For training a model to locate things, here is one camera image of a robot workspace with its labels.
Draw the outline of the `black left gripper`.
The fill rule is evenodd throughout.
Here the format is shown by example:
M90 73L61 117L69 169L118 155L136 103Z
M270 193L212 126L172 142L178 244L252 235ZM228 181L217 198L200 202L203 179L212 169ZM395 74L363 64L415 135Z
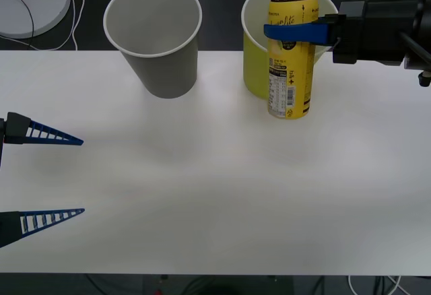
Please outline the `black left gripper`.
M16 112L0 118L0 165L3 144L83 145L84 141ZM1 248L85 212L84 208L1 212Z

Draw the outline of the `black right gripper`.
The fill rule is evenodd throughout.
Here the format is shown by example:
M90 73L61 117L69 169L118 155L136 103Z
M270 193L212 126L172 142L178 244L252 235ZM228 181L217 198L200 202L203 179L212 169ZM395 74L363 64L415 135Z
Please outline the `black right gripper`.
M347 0L341 2L339 14L325 14L307 24L265 24L263 32L272 40L332 47L334 63L399 65L408 52L401 34L419 43L420 28L421 0Z

